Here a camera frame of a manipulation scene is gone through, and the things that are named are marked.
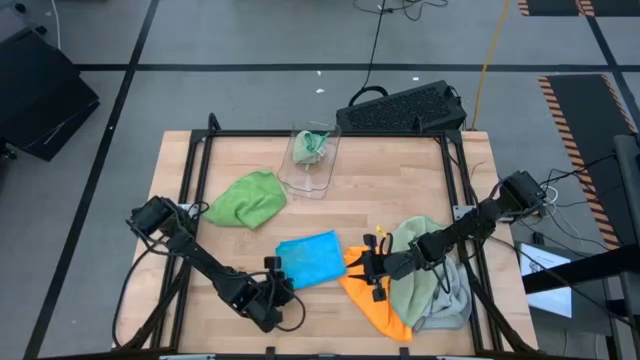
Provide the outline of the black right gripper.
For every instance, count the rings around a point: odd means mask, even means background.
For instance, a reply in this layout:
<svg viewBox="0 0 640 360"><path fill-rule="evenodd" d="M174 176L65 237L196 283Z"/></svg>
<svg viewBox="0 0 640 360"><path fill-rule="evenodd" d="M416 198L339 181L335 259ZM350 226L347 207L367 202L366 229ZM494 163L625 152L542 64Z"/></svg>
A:
<svg viewBox="0 0 640 360"><path fill-rule="evenodd" d="M382 239L377 240L375 234L363 235L364 249L360 255L347 264L348 268L356 266L370 266L382 259L385 254L384 246L386 234L382 234ZM409 243L409 249L401 252L394 252L388 255L384 261L384 270L393 280L400 280L414 271L429 268L436 260L434 253L418 241ZM370 302L383 302L387 300L386 290L380 278L370 277L365 274L348 275L347 285L350 294L358 300L364 300L369 296Z"/></svg>

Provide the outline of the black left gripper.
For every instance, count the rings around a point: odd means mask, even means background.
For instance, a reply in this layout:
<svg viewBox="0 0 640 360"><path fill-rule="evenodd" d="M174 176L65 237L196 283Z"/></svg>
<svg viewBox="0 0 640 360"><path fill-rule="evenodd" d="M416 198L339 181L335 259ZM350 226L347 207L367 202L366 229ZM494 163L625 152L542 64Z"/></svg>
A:
<svg viewBox="0 0 640 360"><path fill-rule="evenodd" d="M248 278L248 285L240 296L239 314L251 320L262 332L269 333L282 321L281 307L294 299L293 282L281 269L279 256L264 258L266 278Z"/></svg>

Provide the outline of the blue microfiber towel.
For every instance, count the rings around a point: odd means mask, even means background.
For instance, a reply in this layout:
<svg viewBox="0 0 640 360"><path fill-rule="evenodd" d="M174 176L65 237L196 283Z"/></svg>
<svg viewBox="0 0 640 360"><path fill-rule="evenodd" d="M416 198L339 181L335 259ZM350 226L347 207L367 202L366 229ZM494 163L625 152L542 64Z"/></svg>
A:
<svg viewBox="0 0 640 360"><path fill-rule="evenodd" d="M336 280L346 274L342 248L333 230L281 242L275 250L281 268L298 289Z"/></svg>

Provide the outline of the orange microfiber towel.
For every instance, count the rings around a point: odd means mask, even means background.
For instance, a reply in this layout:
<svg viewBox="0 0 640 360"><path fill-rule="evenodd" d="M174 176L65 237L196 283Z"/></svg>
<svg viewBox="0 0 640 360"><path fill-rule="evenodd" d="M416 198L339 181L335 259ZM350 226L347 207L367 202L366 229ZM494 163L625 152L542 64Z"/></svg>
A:
<svg viewBox="0 0 640 360"><path fill-rule="evenodd" d="M352 278L352 275L363 274L364 268L361 265L348 268L339 282L349 298L379 332L397 342L411 342L413 340L412 330L402 322L391 305L390 279L384 278L382 280L386 299L375 302L373 300L374 287L363 280Z"/></svg>

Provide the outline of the bright green microfiber towel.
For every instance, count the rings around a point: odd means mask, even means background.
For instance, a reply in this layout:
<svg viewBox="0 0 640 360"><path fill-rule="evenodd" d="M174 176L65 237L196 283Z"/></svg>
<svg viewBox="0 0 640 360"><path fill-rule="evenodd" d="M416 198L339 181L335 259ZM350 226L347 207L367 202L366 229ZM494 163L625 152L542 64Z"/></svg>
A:
<svg viewBox="0 0 640 360"><path fill-rule="evenodd" d="M287 197L274 173L259 170L235 181L210 204L203 216L217 226L255 230L286 203Z"/></svg>

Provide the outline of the clear plastic bin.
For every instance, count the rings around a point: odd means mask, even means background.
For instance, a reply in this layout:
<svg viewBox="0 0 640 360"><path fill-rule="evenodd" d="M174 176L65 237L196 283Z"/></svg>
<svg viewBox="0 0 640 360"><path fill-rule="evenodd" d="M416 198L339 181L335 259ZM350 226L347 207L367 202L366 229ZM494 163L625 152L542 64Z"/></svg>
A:
<svg viewBox="0 0 640 360"><path fill-rule="evenodd" d="M294 140L296 135L303 130L317 134L329 134L325 144L326 154L316 164L296 164L293 161ZM323 199L329 189L340 140L341 128L336 123L320 121L293 123L286 152L277 172L277 178L285 191L293 196Z"/></svg>

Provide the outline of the pale green microfiber towel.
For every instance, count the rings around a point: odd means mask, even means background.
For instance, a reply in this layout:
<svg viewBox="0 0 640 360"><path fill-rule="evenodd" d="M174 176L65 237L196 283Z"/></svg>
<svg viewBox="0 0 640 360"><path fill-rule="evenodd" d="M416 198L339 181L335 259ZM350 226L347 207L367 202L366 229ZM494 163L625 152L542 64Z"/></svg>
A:
<svg viewBox="0 0 640 360"><path fill-rule="evenodd" d="M442 226L426 216L415 216L402 222L392 233L392 252L406 251L409 242L424 233L434 232ZM431 306L434 292L439 287L432 270L416 270L400 280L392 280L391 305L400 320L413 333L422 330L427 317L425 311Z"/></svg>
<svg viewBox="0 0 640 360"><path fill-rule="evenodd" d="M308 130L299 132L294 140L293 161L305 165L318 163L326 154L325 144L328 137L328 133L317 134Z"/></svg>

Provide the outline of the grey microfiber towel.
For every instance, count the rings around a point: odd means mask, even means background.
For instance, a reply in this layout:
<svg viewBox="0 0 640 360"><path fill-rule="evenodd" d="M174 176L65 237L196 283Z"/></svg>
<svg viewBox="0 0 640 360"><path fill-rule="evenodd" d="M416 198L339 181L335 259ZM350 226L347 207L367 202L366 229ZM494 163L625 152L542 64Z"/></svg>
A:
<svg viewBox="0 0 640 360"><path fill-rule="evenodd" d="M472 295L465 267L446 256L445 262L435 268L435 274L444 281L444 287L436 285L432 298L412 327L414 333L458 330L469 320Z"/></svg>

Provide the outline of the black perforated computer case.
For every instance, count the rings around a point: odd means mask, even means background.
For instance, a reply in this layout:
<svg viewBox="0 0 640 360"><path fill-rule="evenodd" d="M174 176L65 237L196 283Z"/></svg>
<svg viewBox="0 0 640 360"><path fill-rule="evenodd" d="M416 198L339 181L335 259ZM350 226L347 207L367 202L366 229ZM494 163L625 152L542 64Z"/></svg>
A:
<svg viewBox="0 0 640 360"><path fill-rule="evenodd" d="M394 94L365 87L336 112L337 124L356 132L458 130L466 117L457 90L444 80Z"/></svg>

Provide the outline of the white display screen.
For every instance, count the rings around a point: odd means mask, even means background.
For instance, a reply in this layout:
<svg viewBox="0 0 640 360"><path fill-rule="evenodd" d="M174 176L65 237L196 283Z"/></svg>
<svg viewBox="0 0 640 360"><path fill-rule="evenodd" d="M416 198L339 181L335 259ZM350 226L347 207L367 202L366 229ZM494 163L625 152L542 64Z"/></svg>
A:
<svg viewBox="0 0 640 360"><path fill-rule="evenodd" d="M519 257L522 276L538 272L544 273L546 269L571 262L568 258L528 244L522 244L520 246ZM569 287L533 293L527 296L527 301L530 307L565 318L572 317L572 291Z"/></svg>

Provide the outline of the black metal beam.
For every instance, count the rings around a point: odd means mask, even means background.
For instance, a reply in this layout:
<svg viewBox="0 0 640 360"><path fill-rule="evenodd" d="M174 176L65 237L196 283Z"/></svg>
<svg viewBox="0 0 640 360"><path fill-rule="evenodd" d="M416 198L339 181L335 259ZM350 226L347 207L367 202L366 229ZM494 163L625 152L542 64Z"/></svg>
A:
<svg viewBox="0 0 640 360"><path fill-rule="evenodd" d="M522 277L526 294L533 294L583 282L640 273L640 247L625 246Z"/></svg>

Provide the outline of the large hazard striped floor mat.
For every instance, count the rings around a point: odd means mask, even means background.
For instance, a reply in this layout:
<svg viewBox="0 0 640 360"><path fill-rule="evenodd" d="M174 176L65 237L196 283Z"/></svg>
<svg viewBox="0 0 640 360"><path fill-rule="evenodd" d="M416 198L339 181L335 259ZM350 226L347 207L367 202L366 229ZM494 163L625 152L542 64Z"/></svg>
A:
<svg viewBox="0 0 640 360"><path fill-rule="evenodd" d="M603 74L546 75L538 82L605 245L635 245L614 138L637 129L615 89Z"/></svg>

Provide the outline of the black floor box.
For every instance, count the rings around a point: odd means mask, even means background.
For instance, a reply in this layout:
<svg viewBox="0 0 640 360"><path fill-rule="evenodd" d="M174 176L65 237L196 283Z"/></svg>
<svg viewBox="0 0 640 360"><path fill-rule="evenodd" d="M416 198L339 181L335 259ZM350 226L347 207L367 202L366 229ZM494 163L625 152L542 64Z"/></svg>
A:
<svg viewBox="0 0 640 360"><path fill-rule="evenodd" d="M50 161L99 105L80 71L39 35L0 43L0 140Z"/></svg>

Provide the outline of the dark grey metal post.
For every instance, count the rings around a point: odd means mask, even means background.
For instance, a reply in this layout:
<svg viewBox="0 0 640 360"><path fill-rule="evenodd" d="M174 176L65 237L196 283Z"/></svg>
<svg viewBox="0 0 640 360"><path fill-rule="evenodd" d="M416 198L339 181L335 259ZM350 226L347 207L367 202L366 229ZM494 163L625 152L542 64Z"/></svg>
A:
<svg viewBox="0 0 640 360"><path fill-rule="evenodd" d="M624 271L620 274L636 358L640 360L640 134L616 135L614 151L627 202L633 239L623 247Z"/></svg>

